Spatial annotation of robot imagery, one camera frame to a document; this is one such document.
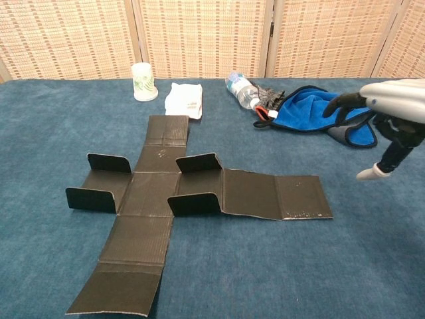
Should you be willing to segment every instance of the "blue microfiber cloth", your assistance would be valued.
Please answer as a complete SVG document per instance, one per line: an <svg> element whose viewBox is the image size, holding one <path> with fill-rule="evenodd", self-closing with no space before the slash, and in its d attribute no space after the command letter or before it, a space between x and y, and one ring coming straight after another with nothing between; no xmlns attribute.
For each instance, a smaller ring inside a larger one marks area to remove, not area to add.
<svg viewBox="0 0 425 319"><path fill-rule="evenodd" d="M323 117L323 111L328 103L338 95L316 86L303 86L284 99L277 109L276 118L257 122L255 126L272 125L298 132L323 130L345 145L359 148L376 146L377 137L369 125L373 115L369 108L354 109L348 114L345 123L339 127L335 127L338 111L328 118Z"/></svg>

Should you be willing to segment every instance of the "paper cup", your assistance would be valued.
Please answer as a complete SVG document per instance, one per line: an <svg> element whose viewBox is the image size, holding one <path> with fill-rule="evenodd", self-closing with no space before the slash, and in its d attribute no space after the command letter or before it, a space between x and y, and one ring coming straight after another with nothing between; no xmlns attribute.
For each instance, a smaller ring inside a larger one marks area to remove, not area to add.
<svg viewBox="0 0 425 319"><path fill-rule="evenodd" d="M133 74L134 98L137 101L150 101L158 96L158 90L154 85L152 66L141 62L131 66Z"/></svg>

